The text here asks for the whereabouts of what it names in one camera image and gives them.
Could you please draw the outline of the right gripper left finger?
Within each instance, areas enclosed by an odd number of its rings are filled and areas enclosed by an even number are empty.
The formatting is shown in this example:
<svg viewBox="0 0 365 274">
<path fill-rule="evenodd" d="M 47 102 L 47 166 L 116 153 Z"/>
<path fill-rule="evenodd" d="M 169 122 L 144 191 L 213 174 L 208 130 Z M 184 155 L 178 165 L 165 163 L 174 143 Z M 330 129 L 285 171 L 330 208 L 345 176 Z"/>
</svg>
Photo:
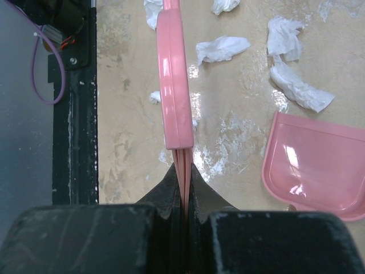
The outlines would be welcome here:
<svg viewBox="0 0 365 274">
<path fill-rule="evenodd" d="M 174 164 L 170 166 L 161 182 L 138 200 L 136 204 L 154 206 L 157 213 L 165 220 L 180 219 L 181 198 Z"/>
</svg>

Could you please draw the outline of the long paper scrap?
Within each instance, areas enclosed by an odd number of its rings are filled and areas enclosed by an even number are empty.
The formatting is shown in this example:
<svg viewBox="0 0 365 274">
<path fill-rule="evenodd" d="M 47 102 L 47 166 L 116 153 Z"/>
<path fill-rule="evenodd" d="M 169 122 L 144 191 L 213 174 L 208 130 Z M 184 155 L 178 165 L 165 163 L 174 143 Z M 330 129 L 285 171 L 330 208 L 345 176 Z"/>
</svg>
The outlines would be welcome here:
<svg viewBox="0 0 365 274">
<path fill-rule="evenodd" d="M 333 94 L 305 83 L 279 55 L 273 56 L 270 77 L 288 99 L 303 108 L 319 113 L 334 100 Z"/>
</svg>

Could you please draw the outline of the pink dustpan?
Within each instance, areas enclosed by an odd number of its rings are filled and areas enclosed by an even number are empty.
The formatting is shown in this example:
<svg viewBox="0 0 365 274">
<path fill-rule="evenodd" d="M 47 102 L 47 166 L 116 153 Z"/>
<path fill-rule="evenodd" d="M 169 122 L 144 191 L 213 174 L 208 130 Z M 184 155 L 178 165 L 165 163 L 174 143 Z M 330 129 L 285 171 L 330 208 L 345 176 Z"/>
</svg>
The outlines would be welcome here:
<svg viewBox="0 0 365 274">
<path fill-rule="evenodd" d="M 364 219 L 364 130 L 276 112 L 262 167 L 276 199 L 299 211 Z"/>
</svg>

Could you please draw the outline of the small paper scrap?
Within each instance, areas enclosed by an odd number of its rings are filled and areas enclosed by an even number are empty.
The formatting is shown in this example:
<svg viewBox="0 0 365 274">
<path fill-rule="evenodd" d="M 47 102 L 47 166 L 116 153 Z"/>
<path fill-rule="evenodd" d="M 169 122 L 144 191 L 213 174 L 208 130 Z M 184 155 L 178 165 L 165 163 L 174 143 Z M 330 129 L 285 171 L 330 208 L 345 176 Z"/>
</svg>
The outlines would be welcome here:
<svg viewBox="0 0 365 274">
<path fill-rule="evenodd" d="M 203 62 L 214 63 L 230 61 L 235 55 L 246 51 L 251 46 L 244 37 L 221 36 L 210 42 L 196 44 L 197 65 Z"/>
</svg>

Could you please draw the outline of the pink hand brush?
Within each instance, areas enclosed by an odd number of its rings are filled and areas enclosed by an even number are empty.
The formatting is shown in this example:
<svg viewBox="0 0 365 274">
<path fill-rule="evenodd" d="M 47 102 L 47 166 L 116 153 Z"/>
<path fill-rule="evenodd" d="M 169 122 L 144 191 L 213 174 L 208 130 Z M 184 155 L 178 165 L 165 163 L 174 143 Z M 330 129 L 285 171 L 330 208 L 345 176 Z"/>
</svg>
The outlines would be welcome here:
<svg viewBox="0 0 365 274">
<path fill-rule="evenodd" d="M 181 206 L 188 216 L 194 137 L 179 1 L 163 1 L 156 35 L 165 145 L 173 154 Z"/>
</svg>

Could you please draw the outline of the tall paper scrap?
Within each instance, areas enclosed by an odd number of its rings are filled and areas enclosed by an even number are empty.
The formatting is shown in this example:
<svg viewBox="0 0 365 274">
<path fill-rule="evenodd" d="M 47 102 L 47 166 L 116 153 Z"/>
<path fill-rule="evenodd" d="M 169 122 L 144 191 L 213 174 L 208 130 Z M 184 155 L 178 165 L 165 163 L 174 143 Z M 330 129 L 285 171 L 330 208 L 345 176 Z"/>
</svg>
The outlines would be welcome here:
<svg viewBox="0 0 365 274">
<path fill-rule="evenodd" d="M 267 51 L 271 57 L 283 55 L 285 61 L 292 62 L 300 59 L 302 45 L 298 35 L 305 28 L 301 21 L 274 17 L 268 23 Z"/>
</svg>

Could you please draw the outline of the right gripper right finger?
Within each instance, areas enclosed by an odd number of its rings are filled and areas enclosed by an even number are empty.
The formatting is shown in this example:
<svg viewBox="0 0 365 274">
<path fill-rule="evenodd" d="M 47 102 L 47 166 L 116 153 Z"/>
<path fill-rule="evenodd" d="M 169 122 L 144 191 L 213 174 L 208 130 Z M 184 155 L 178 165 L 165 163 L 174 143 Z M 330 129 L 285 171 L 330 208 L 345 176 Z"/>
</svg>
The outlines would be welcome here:
<svg viewBox="0 0 365 274">
<path fill-rule="evenodd" d="M 218 194 L 192 164 L 188 203 L 189 224 L 204 224 L 211 219 L 227 217 L 239 209 Z"/>
</svg>

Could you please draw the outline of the tiny paper scrap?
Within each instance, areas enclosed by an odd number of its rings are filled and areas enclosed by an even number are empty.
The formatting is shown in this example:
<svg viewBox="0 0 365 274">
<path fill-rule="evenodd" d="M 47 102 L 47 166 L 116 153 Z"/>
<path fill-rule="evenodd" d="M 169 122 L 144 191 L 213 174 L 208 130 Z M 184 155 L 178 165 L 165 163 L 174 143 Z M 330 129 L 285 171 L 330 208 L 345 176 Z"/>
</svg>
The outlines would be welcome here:
<svg viewBox="0 0 365 274">
<path fill-rule="evenodd" d="M 154 91 L 152 93 L 150 93 L 149 95 L 149 101 L 152 104 L 158 104 L 161 102 L 161 97 L 160 97 L 160 92 L 159 91 Z"/>
</svg>

